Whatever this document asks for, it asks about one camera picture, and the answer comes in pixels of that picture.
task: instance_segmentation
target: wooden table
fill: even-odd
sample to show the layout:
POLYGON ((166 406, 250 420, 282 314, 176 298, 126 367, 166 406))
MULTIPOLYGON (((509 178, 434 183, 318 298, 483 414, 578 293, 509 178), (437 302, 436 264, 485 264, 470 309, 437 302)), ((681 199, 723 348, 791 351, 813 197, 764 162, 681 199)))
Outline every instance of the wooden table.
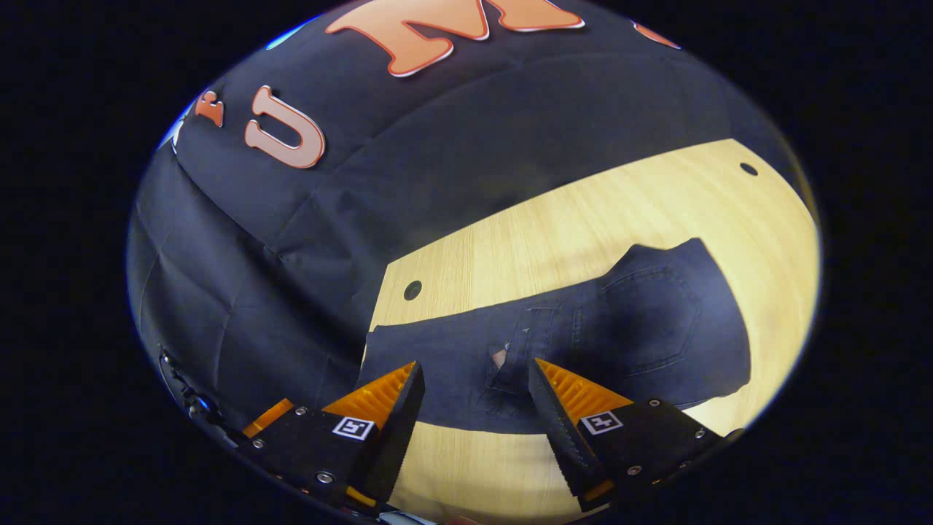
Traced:
MULTIPOLYGON (((725 435, 747 427, 787 378, 809 332, 820 271, 815 222, 800 197, 732 139, 583 178, 390 263, 370 329, 577 284, 604 274, 632 244, 668 249, 692 237, 703 240, 725 275, 748 331, 750 382, 686 410, 725 435), (414 280, 421 293, 406 301, 414 280)), ((438 522, 463 515, 484 525, 583 516, 543 434, 422 422, 390 504, 438 522)))

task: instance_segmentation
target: black fabric backdrop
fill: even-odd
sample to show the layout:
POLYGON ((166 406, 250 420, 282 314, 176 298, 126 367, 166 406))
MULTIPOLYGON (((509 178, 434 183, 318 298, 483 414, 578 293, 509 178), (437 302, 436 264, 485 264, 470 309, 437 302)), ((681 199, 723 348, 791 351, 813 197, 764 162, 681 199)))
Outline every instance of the black fabric backdrop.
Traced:
MULTIPOLYGON (((527 34, 493 22, 482 43, 461 38, 449 60, 394 78, 364 36, 325 32, 365 2, 212 78, 204 89, 224 101, 223 127, 189 109, 132 208, 129 296, 146 352, 155 361, 168 348, 233 427, 282 397, 319 408, 347 393, 386 265, 509 206, 723 138, 800 191, 788 145, 754 103, 625 17, 564 0, 585 27, 527 34), (261 85, 321 126, 327 149, 313 168, 244 144, 261 85)), ((438 369, 425 363, 429 383, 438 369)))
MULTIPOLYGON (((11 522, 327 522, 174 407, 133 327, 124 268, 140 174, 178 112, 325 7, 32 3, 7 16, 9 108, 23 115, 7 120, 17 155, 4 222, 23 228, 7 238, 5 348, 28 360, 8 383, 11 522)), ((922 84, 909 81, 926 63, 921 13, 851 2, 611 7, 706 60, 774 118, 813 178, 829 250, 823 314, 783 394, 737 445, 626 520, 929 519, 918 481, 928 478, 915 477, 929 465, 928 401, 913 382, 928 377, 930 345, 910 331, 930 294, 922 84)))

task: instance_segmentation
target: orange letter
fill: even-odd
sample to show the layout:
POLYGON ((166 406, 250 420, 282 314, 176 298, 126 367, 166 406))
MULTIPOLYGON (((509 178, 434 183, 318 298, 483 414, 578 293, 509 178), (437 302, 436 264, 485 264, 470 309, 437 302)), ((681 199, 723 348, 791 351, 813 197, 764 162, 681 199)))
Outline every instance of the orange letter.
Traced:
POLYGON ((664 38, 663 36, 658 35, 657 33, 655 33, 654 31, 651 31, 650 29, 648 29, 642 24, 637 23, 637 22, 632 22, 632 25, 635 26, 635 31, 637 31, 638 33, 641 33, 644 36, 647 36, 648 38, 650 38, 651 40, 654 40, 655 42, 658 42, 659 44, 663 44, 669 48, 674 48, 675 50, 680 49, 680 46, 678 46, 674 42, 671 42, 667 38, 664 38))
MULTIPOLYGON (((499 23, 512 31, 540 31, 582 27, 579 16, 561 10, 547 0, 490 0, 502 12, 499 23)), ((407 77, 447 58, 453 42, 425 38, 412 24, 484 40, 489 36, 486 13, 480 0, 372 0, 335 20, 329 34, 353 29, 389 53, 389 73, 407 77)))
POLYGON ((281 121, 298 132, 300 142, 291 147, 262 131, 259 122, 246 123, 246 145, 259 148, 273 158, 295 168, 308 168, 317 163, 324 154, 324 134, 307 115, 272 96, 272 88, 262 86, 253 98, 253 113, 263 113, 281 121))
POLYGON ((195 115, 203 115, 214 121, 218 128, 224 127, 224 103, 215 102, 217 93, 204 92, 198 99, 198 104, 194 107, 195 115))

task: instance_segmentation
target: jeans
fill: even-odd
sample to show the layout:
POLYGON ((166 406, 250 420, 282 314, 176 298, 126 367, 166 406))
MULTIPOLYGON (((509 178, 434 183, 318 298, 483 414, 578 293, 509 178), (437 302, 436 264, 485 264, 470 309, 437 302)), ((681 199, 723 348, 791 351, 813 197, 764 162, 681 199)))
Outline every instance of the jeans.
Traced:
POLYGON ((462 430, 543 433, 528 393, 540 358, 642 402, 680 408, 748 382, 738 304, 703 242, 632 246, 605 275, 500 305, 377 326, 357 387, 411 361, 425 373, 418 420, 462 430), (504 349, 500 369, 492 356, 504 349))

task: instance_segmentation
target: letter m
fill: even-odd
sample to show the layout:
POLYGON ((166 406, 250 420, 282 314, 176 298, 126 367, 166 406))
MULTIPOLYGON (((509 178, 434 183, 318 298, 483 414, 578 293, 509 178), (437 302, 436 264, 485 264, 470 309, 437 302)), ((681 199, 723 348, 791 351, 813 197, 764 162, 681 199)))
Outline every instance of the letter m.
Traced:
MULTIPOLYGON (((583 26, 583 19, 548 0, 487 0, 502 16, 499 24, 511 31, 543 31, 583 26)), ((489 25, 481 0, 372 0, 341 16, 327 28, 329 34, 353 29, 389 53, 389 73, 407 77, 447 58, 453 42, 426 38, 413 24, 447 33, 485 40, 489 25)))

